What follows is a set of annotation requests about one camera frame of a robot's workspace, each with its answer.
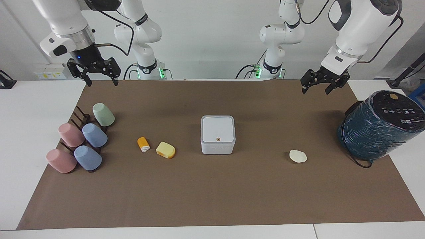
white box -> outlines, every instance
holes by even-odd
[[[203,154],[231,154],[236,142],[235,119],[230,116],[205,115],[201,119]]]

black stand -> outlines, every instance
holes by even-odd
[[[393,87],[398,87],[400,82],[404,80],[414,69],[416,69],[422,62],[425,61],[425,53],[422,54],[412,65],[409,66],[397,79],[387,80],[387,83]]]
[[[16,80],[14,79],[6,79],[4,76],[0,74],[0,90],[10,90],[16,84]]]
[[[77,113],[75,113],[75,112],[72,112],[72,115],[73,116],[75,116],[77,119],[78,119],[78,121],[80,122],[80,123],[77,123],[77,122],[75,122],[75,120],[74,119],[70,119],[70,121],[79,129],[79,130],[82,130],[82,128],[86,125],[86,124],[90,124],[90,123],[95,123],[95,124],[97,124],[99,127],[100,127],[100,129],[102,129],[102,131],[104,132],[104,133],[106,133],[106,131],[108,131],[108,126],[106,126],[106,127],[103,127],[103,126],[101,126],[100,124],[99,124],[99,122],[96,120],[96,118],[95,117],[93,117],[93,120],[91,120],[92,119],[92,116],[91,115],[89,115],[89,114],[85,114],[82,110],[81,110],[81,108],[77,105],[76,107],[75,107],[79,112],[80,112],[80,114],[81,114],[81,116],[78,116],[78,114]],[[82,145],[88,145],[90,148],[92,148],[92,149],[94,149],[98,154],[100,154],[101,153],[101,151],[102,151],[102,148],[103,148],[103,146],[102,147],[99,147],[99,148],[95,148],[95,147],[93,147],[93,145],[91,145],[87,140],[85,140],[81,145],[79,145],[79,146],[77,146],[77,147],[69,147],[69,146],[67,146],[66,144],[65,144],[65,142],[61,139],[60,141],[59,141],[59,143],[63,146],[63,147],[65,147],[67,150],[69,150],[70,151],[70,153],[71,154],[74,154],[74,151],[75,151],[75,149],[76,148],[78,148],[79,146],[82,146]],[[97,170],[97,168],[96,169],[94,169],[94,170],[89,170],[88,172],[90,172],[90,173],[94,173],[95,171]]]

white table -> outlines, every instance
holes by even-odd
[[[382,81],[349,84],[359,100],[375,91],[390,89]],[[69,119],[83,88],[81,81],[20,81],[13,90],[0,91],[0,230],[11,230],[0,231],[0,238],[424,238],[425,222],[13,231],[47,165],[46,153],[60,139],[57,128]],[[390,154],[422,212],[424,139],[425,134],[421,134]]]

cable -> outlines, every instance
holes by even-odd
[[[304,21],[304,19],[303,19],[303,17],[301,16],[301,9],[300,9],[300,5],[298,4],[298,0],[295,0],[295,4],[298,6],[297,7],[297,12],[298,12],[298,15],[300,16],[300,20],[304,23],[304,24],[306,24],[306,25],[310,25],[310,24],[312,24],[312,23],[314,23],[319,17],[320,17],[320,15],[322,14],[322,12],[325,10],[325,8],[326,8],[326,6],[328,5],[328,3],[329,3],[329,1],[330,0],[327,0],[326,1],[326,3],[325,3],[325,5],[322,7],[322,10],[319,12],[319,14],[316,16],[316,18],[314,19],[314,20],[312,20],[311,22],[305,22]]]
[[[119,46],[114,45],[112,43],[95,44],[95,46],[97,46],[97,47],[112,46],[112,47],[115,47],[118,50],[120,50],[122,53],[124,53],[124,55],[128,56],[127,53],[125,53],[125,51],[122,48],[120,48]]]
[[[119,48],[118,46],[115,46],[116,48],[118,48],[118,49],[120,49],[122,52],[124,52],[124,54],[125,54],[126,56],[129,56],[129,55],[130,55],[130,50],[131,50],[131,45],[133,44],[134,29],[133,29],[130,25],[128,25],[127,23],[125,23],[125,22],[123,22],[123,21],[120,21],[120,20],[118,20],[118,19],[114,18],[114,17],[112,17],[111,15],[108,15],[108,14],[104,13],[103,11],[100,11],[100,10],[96,9],[96,8],[93,6],[93,4],[91,4],[91,3],[90,3],[90,5],[91,5],[91,7],[92,7],[94,10],[96,10],[96,11],[98,11],[98,12],[102,13],[103,15],[107,16],[108,18],[110,18],[110,19],[112,19],[112,20],[114,20],[114,21],[117,21],[117,22],[119,22],[119,23],[121,23],[121,24],[123,24],[123,25],[125,25],[125,26],[127,26],[127,27],[129,27],[129,28],[131,29],[131,40],[130,40],[130,45],[128,46],[128,52],[127,52],[127,53],[125,53],[125,51],[124,51],[124,50],[122,50],[122,49],[121,49],[121,48]]]
[[[137,72],[137,70],[131,70],[130,73],[128,73],[128,79],[131,80],[131,73],[132,72]]]
[[[266,52],[267,52],[267,49],[264,51],[264,53],[261,55],[260,59],[257,61],[257,65],[260,63],[261,59],[264,57]]]
[[[129,70],[132,66],[137,66],[137,63],[133,63],[133,64],[131,64],[131,65],[129,65],[129,66],[127,67],[127,69],[125,70],[125,73],[124,73],[124,78],[123,78],[123,80],[125,80],[125,77],[127,76],[127,72],[128,72],[128,70]]]
[[[414,76],[414,75],[416,75],[417,73],[419,73],[423,68],[425,67],[425,65],[423,65],[418,71],[416,71],[415,73],[413,73],[413,74],[411,74],[410,76],[407,76],[407,77],[405,77],[405,78],[403,78],[403,80],[404,79],[407,79],[407,78],[409,78],[409,77],[412,77],[412,76]]]
[[[400,19],[400,26],[397,27],[397,29],[393,32],[393,34],[390,35],[390,37],[384,42],[384,44],[379,48],[378,52],[375,54],[375,56],[370,61],[359,61],[358,63],[361,64],[369,64],[371,63],[381,52],[381,50],[385,47],[385,45],[390,41],[390,39],[400,30],[400,28],[404,24],[404,19],[401,16],[397,16],[397,19]]]
[[[124,16],[121,12],[119,12],[118,10],[116,10],[116,12],[118,12],[119,15],[123,16],[124,18],[127,18],[128,20],[131,20],[131,18],[128,18],[126,16]]]
[[[169,69],[164,69],[164,71],[169,71],[170,72],[170,75],[171,75],[171,79],[174,80],[173,79],[173,73]]]
[[[345,119],[344,119],[344,121],[343,121],[343,123],[342,123],[342,125],[341,125],[341,139],[342,139],[342,142],[344,143],[344,147],[346,148],[346,150],[347,150],[347,152],[348,152],[348,154],[350,155],[350,157],[351,157],[351,159],[353,160],[353,162],[355,162],[357,165],[359,165],[360,167],[362,167],[362,168],[370,168],[370,167],[372,167],[372,164],[373,164],[373,161],[372,160],[369,160],[369,165],[368,166],[364,166],[364,165],[362,165],[361,163],[359,163],[359,161],[357,161],[357,159],[353,156],[353,154],[350,152],[350,150],[348,149],[348,146],[347,146],[347,144],[346,144],[346,142],[345,142],[345,137],[344,137],[344,125],[345,125],[345,123],[346,123],[346,121],[347,121],[347,117],[348,117],[349,115],[347,115],[346,117],[345,117]]]
[[[242,67],[242,69],[238,72],[238,74],[236,75],[236,78],[235,79],[237,79],[238,77],[239,77],[239,75],[241,74],[241,72],[244,70],[244,69],[246,69],[246,68],[248,68],[248,67],[251,67],[252,65],[246,65],[246,66],[244,66],[244,67]]]
[[[251,72],[251,74],[253,73],[253,72],[257,72],[257,71],[249,71],[249,72],[247,72],[246,74],[245,74],[245,77],[244,77],[244,79],[246,79],[246,77],[248,76],[248,74]]]
[[[0,70],[1,73],[3,73],[3,75],[9,77],[9,79],[13,80],[12,77],[10,77],[6,72],[4,72],[3,70]]]

small white object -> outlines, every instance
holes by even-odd
[[[146,153],[146,151],[148,151],[150,149],[150,146],[143,146],[141,148],[142,153]]]
[[[292,161],[297,163],[302,163],[307,161],[307,155],[304,152],[301,152],[298,150],[291,150],[289,152],[289,157],[292,159]]]
[[[231,154],[235,142],[235,119],[232,116],[206,115],[202,117],[201,147],[203,154]]]

